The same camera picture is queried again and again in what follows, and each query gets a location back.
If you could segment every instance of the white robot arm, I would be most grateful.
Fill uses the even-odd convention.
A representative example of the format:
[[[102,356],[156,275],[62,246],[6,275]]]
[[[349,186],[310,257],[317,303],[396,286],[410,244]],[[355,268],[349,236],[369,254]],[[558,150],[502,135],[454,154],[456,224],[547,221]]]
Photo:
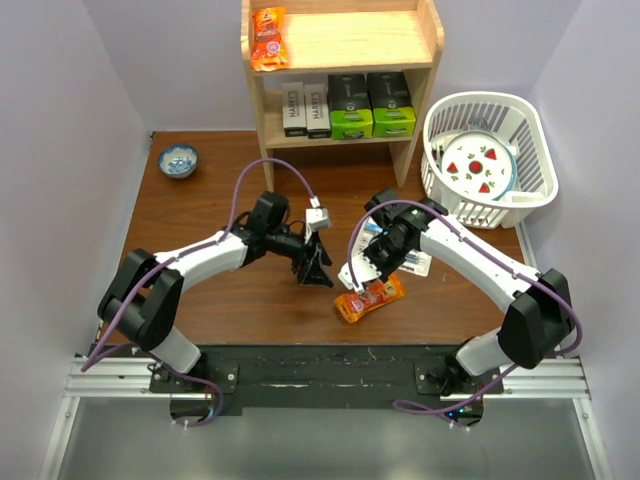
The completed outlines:
[[[290,258],[299,284],[332,287],[333,282],[324,269],[325,265],[331,265],[331,260],[318,234],[331,222],[317,198],[312,198],[311,203],[300,233],[293,232],[286,224],[288,200],[265,192],[253,210],[240,215],[231,228],[201,242],[155,255],[141,249],[130,252],[104,295],[98,315],[111,322],[124,299],[147,272],[176,259],[151,279],[146,296],[137,294],[125,307],[116,328],[175,371],[206,378],[206,358],[174,326],[181,294],[218,273],[245,267],[267,252]]]
[[[371,210],[393,200],[398,200],[395,193],[385,190],[365,208]],[[534,368],[571,332],[572,324],[567,312],[523,277],[541,282],[570,303],[566,278],[556,270],[541,274],[516,262],[464,228],[442,206],[428,199],[420,203],[435,209],[444,222],[401,203],[378,210],[372,217],[383,228],[382,233],[353,258],[357,281],[353,281],[345,264],[338,275],[341,282],[362,292],[363,282],[386,281],[412,249],[432,255],[484,291],[505,314],[505,320],[502,327],[463,343],[440,372],[433,372],[431,380],[451,391],[470,377],[499,366],[516,363]],[[489,258],[507,266],[512,273]]]

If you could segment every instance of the small bowl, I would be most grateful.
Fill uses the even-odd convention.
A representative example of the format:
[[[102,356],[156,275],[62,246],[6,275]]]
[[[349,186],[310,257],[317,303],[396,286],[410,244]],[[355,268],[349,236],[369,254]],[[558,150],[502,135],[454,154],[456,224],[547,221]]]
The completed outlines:
[[[185,144],[172,145],[158,157],[158,167],[170,178],[187,178],[195,171],[197,164],[198,152]]]

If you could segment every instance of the shelf leg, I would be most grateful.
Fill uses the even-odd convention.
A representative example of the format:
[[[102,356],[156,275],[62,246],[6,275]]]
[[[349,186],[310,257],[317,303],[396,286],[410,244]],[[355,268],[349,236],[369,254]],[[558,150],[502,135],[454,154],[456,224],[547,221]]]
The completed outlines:
[[[404,182],[407,179],[409,173],[409,166],[411,165],[411,158],[413,157],[413,150],[416,146],[416,139],[414,138],[410,142],[391,142],[389,143],[389,152],[391,153],[391,160],[393,162],[393,171],[396,174],[396,182],[398,188],[404,186]]]

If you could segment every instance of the snack bag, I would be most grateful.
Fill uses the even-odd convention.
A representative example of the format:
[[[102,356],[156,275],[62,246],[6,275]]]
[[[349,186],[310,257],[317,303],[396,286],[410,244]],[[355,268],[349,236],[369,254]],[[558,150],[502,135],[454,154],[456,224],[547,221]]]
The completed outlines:
[[[362,295],[355,292],[343,293],[336,298],[335,304],[347,322],[356,323],[365,313],[400,300],[406,293],[398,277],[392,273],[386,283],[375,283]]]
[[[270,72],[287,68],[289,59],[282,40],[284,7],[263,8],[253,14],[253,52],[251,67],[254,70]]]

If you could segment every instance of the black mounting plate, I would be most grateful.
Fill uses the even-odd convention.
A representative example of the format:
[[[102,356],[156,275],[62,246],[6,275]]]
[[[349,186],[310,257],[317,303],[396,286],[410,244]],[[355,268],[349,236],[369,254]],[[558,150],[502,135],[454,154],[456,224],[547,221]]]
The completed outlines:
[[[245,407],[389,409],[398,398],[433,408],[451,404],[442,401],[438,389],[420,376],[441,366],[444,357],[455,351],[454,345],[198,347],[208,357],[213,380],[228,394],[225,415],[240,415]],[[479,381],[490,381],[494,373],[499,372],[488,372]],[[471,394],[477,387],[470,383],[460,393]],[[150,391],[193,392],[171,376],[152,380]],[[502,386],[495,391],[502,391]]]

